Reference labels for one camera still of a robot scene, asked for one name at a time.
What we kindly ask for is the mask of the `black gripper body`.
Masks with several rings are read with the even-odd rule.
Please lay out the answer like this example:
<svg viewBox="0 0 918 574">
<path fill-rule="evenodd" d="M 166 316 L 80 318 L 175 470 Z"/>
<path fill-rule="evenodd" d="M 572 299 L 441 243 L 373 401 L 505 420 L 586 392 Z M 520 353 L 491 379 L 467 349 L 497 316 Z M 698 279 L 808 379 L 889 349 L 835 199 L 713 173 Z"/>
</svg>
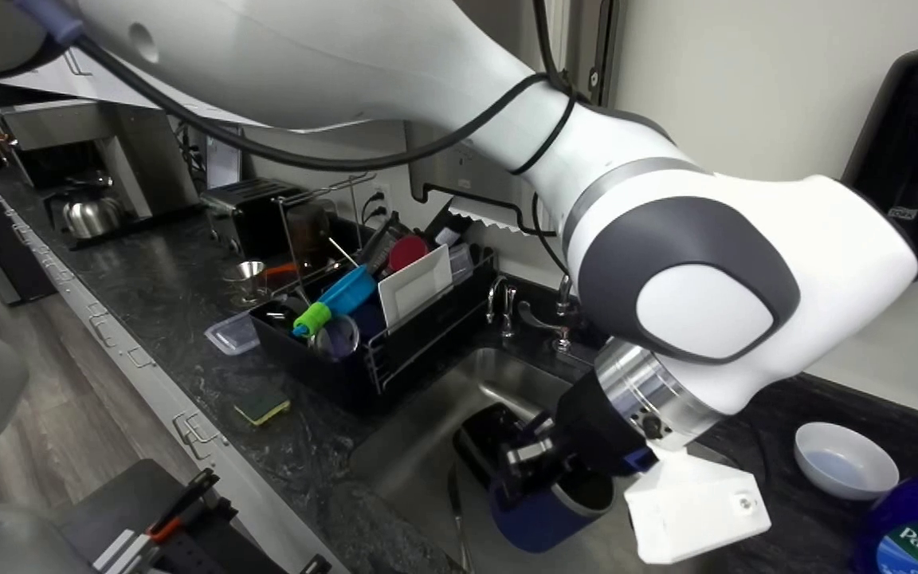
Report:
<svg viewBox="0 0 918 574">
<path fill-rule="evenodd" d="M 686 451 L 718 420 L 658 352 L 608 340 L 551 408 L 525 420 L 525 433 L 551 470 L 612 481 L 658 470 L 662 454 Z"/>
</svg>

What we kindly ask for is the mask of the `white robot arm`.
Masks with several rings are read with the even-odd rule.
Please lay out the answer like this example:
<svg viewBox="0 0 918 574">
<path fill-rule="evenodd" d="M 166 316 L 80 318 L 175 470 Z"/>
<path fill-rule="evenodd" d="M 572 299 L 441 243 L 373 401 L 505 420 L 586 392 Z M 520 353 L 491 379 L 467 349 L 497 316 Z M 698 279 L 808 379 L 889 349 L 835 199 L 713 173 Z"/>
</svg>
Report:
<svg viewBox="0 0 918 574">
<path fill-rule="evenodd" d="M 319 155 L 213 129 L 313 173 L 469 155 L 556 223 L 605 349 L 556 408 L 593 470 L 676 451 L 881 318 L 918 279 L 908 239 L 832 177 L 750 178 L 605 111 L 484 31 L 463 0 L 9 0 L 51 41 L 184 118 L 199 98 L 277 129 L 406 124 L 380 155 Z"/>
</svg>

